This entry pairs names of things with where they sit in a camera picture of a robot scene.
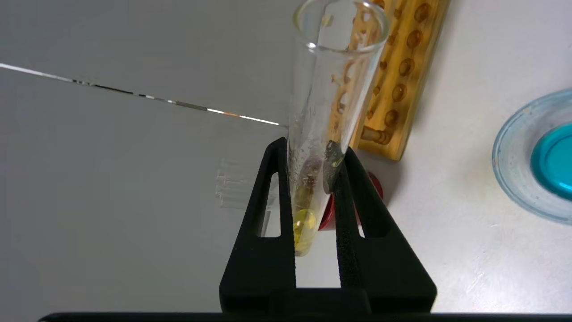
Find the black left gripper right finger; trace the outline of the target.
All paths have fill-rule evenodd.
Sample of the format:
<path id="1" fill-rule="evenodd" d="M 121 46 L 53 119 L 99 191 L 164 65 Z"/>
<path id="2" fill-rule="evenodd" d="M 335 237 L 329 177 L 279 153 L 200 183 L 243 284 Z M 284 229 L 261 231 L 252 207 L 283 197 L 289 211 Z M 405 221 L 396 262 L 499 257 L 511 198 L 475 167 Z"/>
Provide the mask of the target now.
<path id="1" fill-rule="evenodd" d="M 437 287 L 352 149 L 333 200 L 341 287 L 364 292 L 374 313 L 429 313 Z"/>

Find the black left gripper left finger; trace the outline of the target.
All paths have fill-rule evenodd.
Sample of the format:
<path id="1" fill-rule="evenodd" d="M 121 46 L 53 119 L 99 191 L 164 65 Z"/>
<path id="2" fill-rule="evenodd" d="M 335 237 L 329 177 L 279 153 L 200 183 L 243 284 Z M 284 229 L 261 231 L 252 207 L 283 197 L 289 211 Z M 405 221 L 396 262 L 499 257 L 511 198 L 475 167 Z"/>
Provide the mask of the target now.
<path id="1" fill-rule="evenodd" d="M 219 286 L 223 313 L 268 313 L 279 295 L 296 287 L 294 228 L 286 171 L 286 139 L 264 151 L 247 208 Z M 278 175 L 280 235 L 260 237 L 270 180 Z"/>

